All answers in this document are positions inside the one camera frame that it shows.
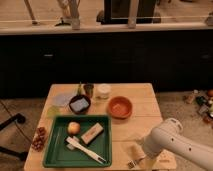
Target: cup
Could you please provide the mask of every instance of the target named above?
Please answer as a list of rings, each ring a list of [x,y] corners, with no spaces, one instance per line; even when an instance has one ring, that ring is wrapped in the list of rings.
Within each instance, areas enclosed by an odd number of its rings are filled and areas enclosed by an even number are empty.
[[[84,91],[85,91],[85,94],[89,97],[89,98],[92,98],[93,96],[93,88],[94,88],[94,85],[93,84],[84,84]]]
[[[98,97],[101,99],[107,99],[111,92],[111,86],[109,84],[100,84],[97,87]]]

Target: cabinet door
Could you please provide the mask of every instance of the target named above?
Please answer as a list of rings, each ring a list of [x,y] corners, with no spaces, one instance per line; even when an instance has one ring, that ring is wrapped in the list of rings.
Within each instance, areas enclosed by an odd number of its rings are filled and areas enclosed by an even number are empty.
[[[49,68],[54,65],[58,50],[52,43],[37,41],[5,42],[0,55],[5,69]]]
[[[128,42],[98,37],[85,46],[84,80],[92,82],[131,82],[132,54]]]
[[[56,42],[59,56],[56,58],[56,81],[58,83],[78,83],[82,81],[85,68],[84,42],[78,39],[63,39]]]
[[[6,93],[6,80],[5,80],[5,73],[0,70],[0,98],[5,97]]]
[[[147,42],[135,47],[134,80],[150,82],[155,90],[174,90],[180,85],[176,45],[162,45]]]
[[[208,42],[185,42],[178,49],[179,71],[183,83],[191,89],[207,89],[213,87],[213,48]]]

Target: cable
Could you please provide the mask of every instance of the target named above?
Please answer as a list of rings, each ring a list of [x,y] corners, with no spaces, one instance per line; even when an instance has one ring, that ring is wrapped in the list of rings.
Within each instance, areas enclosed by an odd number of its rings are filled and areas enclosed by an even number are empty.
[[[11,112],[9,111],[9,109],[7,108],[7,106],[2,102],[2,100],[0,100],[0,104],[6,110],[6,112],[8,113],[8,115],[10,115],[10,117],[13,117],[13,115],[11,114]],[[32,141],[30,140],[30,138],[25,135],[25,133],[21,130],[21,128],[18,126],[18,124],[16,122],[14,122],[14,124],[16,125],[17,129],[20,131],[20,133],[22,134],[22,136],[24,138],[26,138],[26,140],[29,141],[29,143],[31,144]]]

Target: floor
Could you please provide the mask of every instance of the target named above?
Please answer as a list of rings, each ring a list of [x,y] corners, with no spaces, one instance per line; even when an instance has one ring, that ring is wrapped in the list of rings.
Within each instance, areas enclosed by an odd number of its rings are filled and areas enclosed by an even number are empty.
[[[40,25],[55,25],[59,22],[62,13],[57,0],[29,0],[34,16]],[[97,26],[96,16],[104,9],[103,0],[80,0],[79,11],[81,24]],[[155,12],[161,14],[162,23],[174,22],[203,22],[213,11],[212,0],[194,0],[184,2],[180,0],[161,0],[155,6]],[[0,28],[30,27],[32,22],[24,0],[0,1]]]
[[[183,136],[198,143],[213,147],[213,129],[211,125],[205,124],[202,118],[197,114],[199,107],[196,103],[186,104],[183,100],[183,98],[190,93],[191,92],[156,93],[162,117],[164,119],[168,117],[178,119],[184,127]],[[201,91],[199,95],[205,96],[205,92]],[[25,124],[18,126],[28,137],[24,137],[16,128],[15,124],[11,124],[0,132],[0,146],[19,152],[28,151],[30,148],[28,139],[32,140],[33,138],[45,103],[45,98],[4,99],[0,102],[0,123],[10,117],[9,113],[12,115],[22,113],[26,116],[27,121]],[[176,171],[204,171],[195,164],[177,155],[176,161],[178,165]],[[1,171],[21,171],[23,170],[24,162],[19,161],[19,159],[15,157],[0,153],[0,166]]]

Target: wooden table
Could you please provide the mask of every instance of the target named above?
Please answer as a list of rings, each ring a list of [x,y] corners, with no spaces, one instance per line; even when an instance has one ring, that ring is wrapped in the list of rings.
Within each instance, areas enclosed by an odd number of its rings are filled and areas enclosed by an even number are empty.
[[[53,84],[50,88],[41,119],[38,127],[44,126],[49,134],[53,117],[47,115],[48,109],[53,104],[53,98],[62,93],[70,93],[77,89],[77,84]],[[96,87],[94,88],[94,96],[92,105],[88,111],[88,115],[103,114],[105,115],[106,106],[111,97],[125,96],[128,97],[133,104],[133,114],[130,118],[119,120],[111,118],[112,129],[112,165],[106,168],[63,168],[61,170],[129,170],[127,163],[132,160],[128,150],[135,145],[136,138],[142,138],[147,135],[150,130],[162,121],[161,113],[158,107],[155,93],[151,84],[111,84],[110,97],[106,100],[96,98]],[[72,114],[68,107],[60,108],[60,115]],[[60,170],[56,168],[44,168],[42,165],[45,149],[36,152],[32,148],[24,166],[25,170]],[[135,170],[146,170],[146,163],[136,166]],[[173,170],[176,168],[174,155],[164,150],[152,165],[154,170]]]

